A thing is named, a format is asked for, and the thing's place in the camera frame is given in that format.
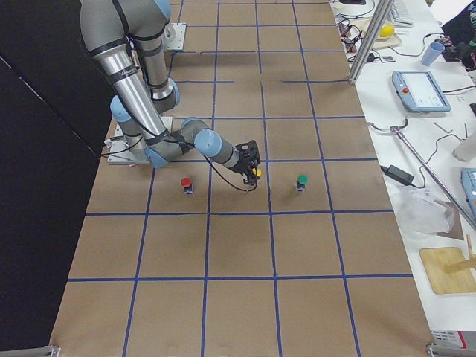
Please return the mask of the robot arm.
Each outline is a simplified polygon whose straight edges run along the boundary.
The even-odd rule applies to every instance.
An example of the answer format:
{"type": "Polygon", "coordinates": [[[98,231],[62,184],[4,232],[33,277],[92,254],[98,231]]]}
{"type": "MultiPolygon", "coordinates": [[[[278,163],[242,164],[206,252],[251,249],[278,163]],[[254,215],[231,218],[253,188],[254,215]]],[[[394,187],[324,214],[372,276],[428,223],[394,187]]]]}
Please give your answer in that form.
{"type": "Polygon", "coordinates": [[[155,168],[196,149],[242,175],[245,184],[255,184],[260,163],[255,141],[234,146],[198,118],[171,132],[161,119],[180,101],[164,60],[170,14],[168,1],[82,1],[81,35],[116,92],[112,114],[126,138],[143,139],[141,149],[155,168]]]}

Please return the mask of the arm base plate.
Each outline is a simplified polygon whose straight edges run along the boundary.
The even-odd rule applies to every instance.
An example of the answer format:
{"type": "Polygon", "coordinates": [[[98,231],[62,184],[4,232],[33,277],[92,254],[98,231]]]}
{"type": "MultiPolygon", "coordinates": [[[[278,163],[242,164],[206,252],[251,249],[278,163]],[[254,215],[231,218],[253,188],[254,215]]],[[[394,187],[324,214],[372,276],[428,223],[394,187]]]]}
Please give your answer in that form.
{"type": "Polygon", "coordinates": [[[136,136],[126,135],[122,130],[124,123],[118,122],[115,117],[112,117],[112,119],[116,125],[116,137],[105,141],[109,151],[103,153],[103,157],[107,158],[109,164],[149,164],[150,161],[144,152],[147,143],[141,133],[136,136]]]}
{"type": "Polygon", "coordinates": [[[169,23],[164,29],[162,41],[165,51],[180,52],[184,49],[186,23],[169,23]]]}

